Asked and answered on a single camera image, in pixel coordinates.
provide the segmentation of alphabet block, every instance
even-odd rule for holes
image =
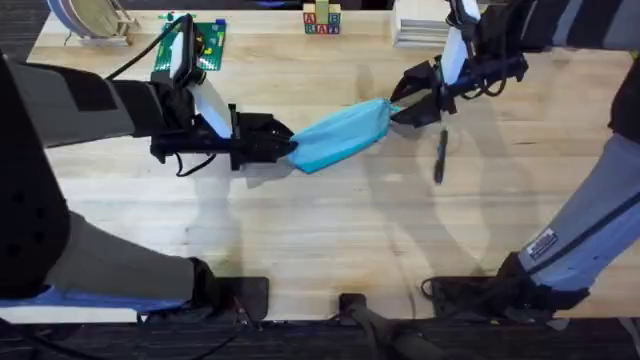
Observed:
[[[331,35],[338,35],[340,34],[340,25],[331,25],[329,24],[329,34]]]
[[[307,34],[315,34],[316,33],[316,25],[315,24],[304,24],[304,32]]]
[[[329,0],[316,0],[316,24],[329,23]]]
[[[318,24],[316,25],[316,33],[317,34],[328,34],[329,29],[327,28],[329,25],[326,24]]]
[[[315,13],[303,13],[302,18],[305,24],[315,24],[316,23],[316,14]]]
[[[329,13],[329,25],[340,24],[340,13]]]

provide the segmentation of cable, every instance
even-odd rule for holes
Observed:
[[[191,170],[187,171],[187,172],[182,172],[182,157],[180,156],[180,154],[176,153],[176,159],[178,159],[178,172],[176,173],[177,177],[187,177],[199,170],[201,170],[202,168],[204,168],[205,166],[211,164],[211,162],[213,160],[215,160],[216,158],[216,154],[213,154],[211,156],[209,156],[209,158],[203,162],[200,163],[200,165],[195,166],[194,168],[192,168]]]
[[[215,347],[213,347],[213,349],[205,351],[204,353],[192,358],[191,360],[204,360],[205,358],[207,358],[207,357],[215,354],[216,352],[218,352],[218,350],[220,350],[223,347],[229,345],[229,343],[235,341],[237,338],[238,338],[237,334],[231,335],[225,341],[223,341],[220,344],[218,344]]]
[[[172,22],[169,26],[167,26],[162,31],[160,35],[158,35],[158,37],[155,40],[153,40],[151,44],[149,44],[144,50],[142,50],[140,54],[136,55],[133,59],[129,60],[126,64],[122,65],[120,68],[114,71],[111,75],[107,76],[106,79],[113,80],[123,72],[127,71],[127,69],[133,66],[133,64],[140,61],[140,59],[145,57],[145,55],[147,55],[151,50],[153,50],[153,48],[156,47],[156,45],[158,45],[160,41],[164,40],[164,38],[167,37],[167,35],[169,35],[169,33],[171,33],[171,31],[173,31],[173,29],[179,24],[181,24],[186,18],[187,18],[186,16],[182,16],[179,19]]]
[[[89,355],[78,350],[74,350],[65,346],[58,345],[53,341],[43,338],[42,336],[38,336],[38,335],[32,334],[29,331],[23,330],[20,327],[8,322],[7,320],[1,317],[0,317],[0,326],[16,335],[19,335],[26,341],[32,343],[33,345],[39,348],[45,348],[51,351],[55,351],[59,354],[62,354],[71,358],[76,358],[76,359],[107,360],[106,358],[103,358],[103,357]]]
[[[69,39],[71,39],[71,30],[69,30],[69,35],[67,36],[66,39],[64,39],[64,44],[62,46],[67,46],[67,43],[69,42]]]
[[[5,320],[2,317],[0,317],[0,327],[1,328],[5,328],[9,332],[12,332],[12,333],[20,336],[21,338],[23,338],[27,342],[30,342],[31,344],[33,344],[36,348],[45,348],[45,349],[51,350],[53,352],[56,352],[58,354],[65,355],[67,357],[74,358],[74,359],[109,360],[107,358],[103,358],[103,357],[95,356],[95,355],[90,355],[90,354],[84,353],[82,351],[74,350],[74,349],[66,347],[66,346],[58,345],[55,342],[53,342],[51,340],[47,340],[42,336],[35,335],[35,334],[33,334],[33,333],[31,333],[30,331],[27,331],[27,330],[23,330],[19,326],[16,326],[16,325],[10,323],[9,321]],[[233,334],[230,337],[228,337],[226,340],[221,342],[220,344],[214,346],[212,349],[207,350],[204,353],[191,358],[190,360],[204,360],[207,357],[215,354],[216,352],[218,352],[220,349],[224,348],[225,346],[227,346],[231,342],[235,341],[237,338],[238,338],[238,334],[237,333]]]
[[[505,10],[506,14],[504,15],[504,24],[505,24],[505,30],[502,31],[502,34],[500,36],[500,62],[501,62],[501,78],[500,78],[500,85],[498,86],[498,90],[493,91],[491,89],[489,89],[489,85],[486,82],[486,79],[480,78],[480,81],[478,83],[478,85],[480,86],[480,89],[478,90],[478,92],[476,92],[473,95],[467,95],[467,94],[463,94],[462,98],[465,100],[472,100],[475,98],[480,97],[481,95],[487,95],[489,97],[497,97],[499,95],[502,94],[502,92],[504,91],[504,89],[507,86],[507,31],[506,31],[506,27],[508,26],[508,23],[511,19],[511,15],[513,14],[514,9],[516,9],[522,2],[524,2],[525,0],[517,0],[515,2],[509,3],[509,5],[507,6],[507,9]],[[472,44],[471,41],[465,41],[465,45],[467,48],[467,59],[469,61],[469,66],[471,67],[471,71],[473,73],[476,73],[476,75],[478,75],[478,64],[476,64],[475,62],[475,57],[473,54],[473,50],[472,50]]]
[[[632,208],[633,206],[639,203],[640,203],[640,192],[636,193],[634,196],[628,198],[625,202],[620,204],[618,207],[611,210],[605,217],[601,218],[595,224],[591,225],[591,227],[587,228],[585,231],[580,233],[580,235],[578,235],[573,241],[567,244],[567,246],[565,246],[560,251],[550,256],[547,260],[527,270],[525,273],[523,273],[519,277],[516,277],[513,279],[507,279],[505,282],[501,284],[501,286],[497,286],[487,291],[482,296],[474,299],[473,301],[469,301],[465,304],[462,304],[457,308],[449,311],[448,313],[445,313],[443,316],[434,318],[434,319],[443,320],[443,319],[450,319],[452,317],[455,317],[467,310],[473,309],[477,305],[480,305],[481,303],[494,297],[495,295],[501,292],[504,292],[515,285],[518,285],[522,281],[531,278],[533,275],[553,265],[556,261],[560,260],[562,257],[564,257],[565,255],[573,251],[575,248],[580,246],[585,241],[587,241],[593,234],[600,231],[603,227],[609,225],[618,216],[620,216],[621,214],[623,214],[624,212],[626,212],[627,210],[629,210],[630,208]],[[429,278],[422,282],[421,288],[423,291],[423,295],[426,294],[426,291],[424,290],[424,285],[426,285],[426,283],[431,281],[432,279],[433,278]],[[433,299],[433,297],[429,294],[427,296],[427,299]]]

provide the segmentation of teal fabric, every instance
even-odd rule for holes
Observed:
[[[298,147],[287,158],[306,173],[343,160],[385,136],[392,111],[373,99],[330,114],[293,136]]]

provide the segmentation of table surface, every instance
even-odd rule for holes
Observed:
[[[161,11],[133,11],[130,48],[80,47],[51,16],[30,62],[107,75],[158,33]],[[273,113],[294,131],[388,97],[403,71],[439,51],[394,49],[388,12],[344,12],[339,36],[305,35],[300,12],[198,11],[229,23],[222,70],[209,73],[240,111]],[[155,55],[122,78],[147,79]],[[493,274],[558,211],[610,135],[609,107],[628,54],[556,50],[497,99],[459,101],[448,116],[444,184],[432,167],[439,128],[392,125],[379,143],[313,175],[286,162],[233,173],[226,156],[189,178],[160,165],[146,139],[48,150],[75,211],[154,250],[207,261],[218,275],[271,279],[270,319],[325,319],[340,293],[367,295],[387,317],[422,318],[434,275]],[[202,159],[193,157],[193,163]],[[640,247],[619,257],[566,316],[638,316]],[[13,310],[16,321],[115,321],[122,311]]]

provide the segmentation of label sticker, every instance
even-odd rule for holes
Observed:
[[[527,253],[533,260],[538,260],[551,247],[558,242],[558,235],[551,229],[546,229],[538,237],[527,246]]]

